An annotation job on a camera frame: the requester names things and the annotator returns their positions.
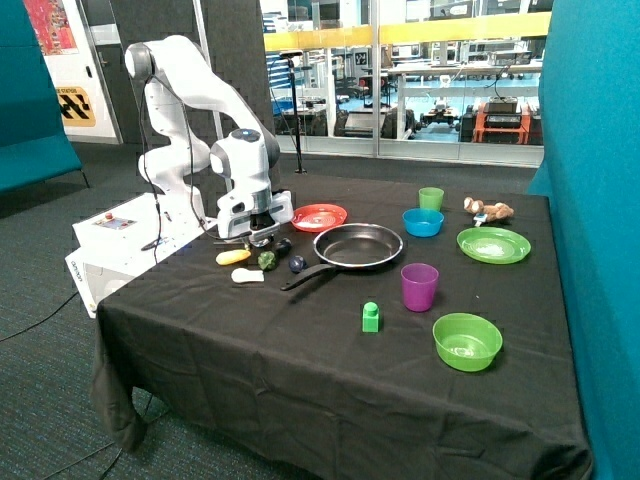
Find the frying pan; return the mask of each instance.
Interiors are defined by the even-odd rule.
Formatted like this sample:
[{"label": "frying pan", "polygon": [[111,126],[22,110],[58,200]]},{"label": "frying pan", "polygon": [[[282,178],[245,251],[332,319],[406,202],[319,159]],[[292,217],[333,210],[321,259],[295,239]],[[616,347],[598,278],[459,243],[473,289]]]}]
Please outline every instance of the frying pan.
[{"label": "frying pan", "polygon": [[400,236],[386,227],[370,223],[338,225],[313,241],[313,250],[324,263],[303,270],[280,290],[291,290],[326,272],[377,268],[397,257],[402,247]]}]

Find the green bowl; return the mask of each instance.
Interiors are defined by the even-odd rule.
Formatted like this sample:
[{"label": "green bowl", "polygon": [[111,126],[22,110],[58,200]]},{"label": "green bowl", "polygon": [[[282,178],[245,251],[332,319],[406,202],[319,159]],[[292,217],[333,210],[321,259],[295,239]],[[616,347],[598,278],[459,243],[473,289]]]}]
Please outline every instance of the green bowl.
[{"label": "green bowl", "polygon": [[488,320],[450,313],[433,324],[436,350],[444,363],[463,372],[484,370],[502,348],[502,334]]}]

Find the red plate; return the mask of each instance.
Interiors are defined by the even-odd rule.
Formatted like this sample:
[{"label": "red plate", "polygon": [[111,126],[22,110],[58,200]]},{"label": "red plate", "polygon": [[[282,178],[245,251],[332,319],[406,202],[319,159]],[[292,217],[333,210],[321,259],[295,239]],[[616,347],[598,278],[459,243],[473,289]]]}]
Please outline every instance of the red plate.
[{"label": "red plate", "polygon": [[324,232],[331,227],[342,225],[347,219],[347,211],[337,205],[318,203],[298,208],[293,212],[291,223],[303,232]]}]

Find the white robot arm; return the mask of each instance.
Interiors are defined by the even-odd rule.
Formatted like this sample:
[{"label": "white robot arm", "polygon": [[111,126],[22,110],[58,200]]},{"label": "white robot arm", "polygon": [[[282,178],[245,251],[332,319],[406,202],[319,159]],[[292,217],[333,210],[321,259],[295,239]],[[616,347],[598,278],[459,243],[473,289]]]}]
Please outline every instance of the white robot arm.
[{"label": "white robot arm", "polygon": [[[258,244],[271,237],[281,223],[293,218],[290,192],[273,195],[271,191],[269,168],[280,154],[277,141],[238,92],[211,71],[193,42],[171,36],[137,43],[127,49],[125,62],[132,78],[147,82],[145,98],[151,125],[171,140],[171,145],[147,154],[148,175],[142,171],[141,159],[145,178],[165,193],[190,191],[183,180],[191,169],[190,138],[194,172],[210,161],[214,172],[233,181],[233,190],[218,200],[221,238],[249,235],[252,243]],[[209,150],[189,129],[180,101],[193,108],[229,115],[241,128]],[[199,194],[197,200],[200,204],[195,209],[203,218]]]}]

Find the gray carpet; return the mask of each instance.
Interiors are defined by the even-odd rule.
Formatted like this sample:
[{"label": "gray carpet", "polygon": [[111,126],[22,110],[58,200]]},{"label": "gray carpet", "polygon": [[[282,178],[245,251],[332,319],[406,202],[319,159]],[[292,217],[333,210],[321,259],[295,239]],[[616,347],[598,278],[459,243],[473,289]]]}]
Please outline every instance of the gray carpet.
[{"label": "gray carpet", "polygon": [[[0,195],[0,339],[46,318],[75,292],[64,263],[77,246],[73,223],[149,191],[137,172],[139,147],[74,147],[91,189],[74,172]],[[535,173],[318,156],[305,157],[304,166],[309,175],[386,179],[445,190],[456,186],[470,192],[522,193]],[[283,156],[283,182],[295,175],[295,168],[295,157]],[[194,183],[205,193],[211,214],[224,184],[212,173],[196,175]],[[42,325],[0,343],[0,478],[98,479],[117,454],[88,397],[93,328],[75,297]],[[140,412],[148,398],[146,392],[135,392]],[[146,417],[155,421],[143,446],[135,454],[123,454],[107,478],[315,478],[187,424],[158,399]]]}]

